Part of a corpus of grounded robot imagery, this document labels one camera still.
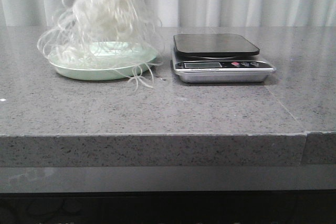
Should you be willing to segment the pale green plate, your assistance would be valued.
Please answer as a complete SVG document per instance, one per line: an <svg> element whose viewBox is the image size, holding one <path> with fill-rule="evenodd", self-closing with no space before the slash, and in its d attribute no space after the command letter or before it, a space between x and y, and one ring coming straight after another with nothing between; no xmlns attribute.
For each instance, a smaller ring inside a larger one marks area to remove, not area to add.
<svg viewBox="0 0 336 224"><path fill-rule="evenodd" d="M138 78L156 62L159 53L151 46L128 42L94 42L85 51L70 48L61 55L52 51L49 62L65 77L85 81Z"/></svg>

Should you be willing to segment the black silver kitchen scale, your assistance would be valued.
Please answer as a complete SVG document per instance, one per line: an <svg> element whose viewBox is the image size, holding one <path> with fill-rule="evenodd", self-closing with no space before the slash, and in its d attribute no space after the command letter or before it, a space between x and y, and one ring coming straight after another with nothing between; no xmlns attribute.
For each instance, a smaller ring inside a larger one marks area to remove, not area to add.
<svg viewBox="0 0 336 224"><path fill-rule="evenodd" d="M173 70L186 83L259 83L276 71L238 34L178 34L173 41Z"/></svg>

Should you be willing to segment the white vermicelli noodle bundle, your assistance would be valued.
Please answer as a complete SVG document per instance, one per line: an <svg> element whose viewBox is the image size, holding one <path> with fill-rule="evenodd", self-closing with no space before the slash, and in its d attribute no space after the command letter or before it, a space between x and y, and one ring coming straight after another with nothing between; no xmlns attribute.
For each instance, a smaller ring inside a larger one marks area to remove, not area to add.
<svg viewBox="0 0 336 224"><path fill-rule="evenodd" d="M128 42L154 48L152 40L158 36L159 20L144 0L62 0L62 5L54 26L37 42L38 50L48 61L54 50L61 55L70 48L85 51L94 42ZM158 65L160 54L152 67ZM124 79L151 87L152 67L138 78Z"/></svg>

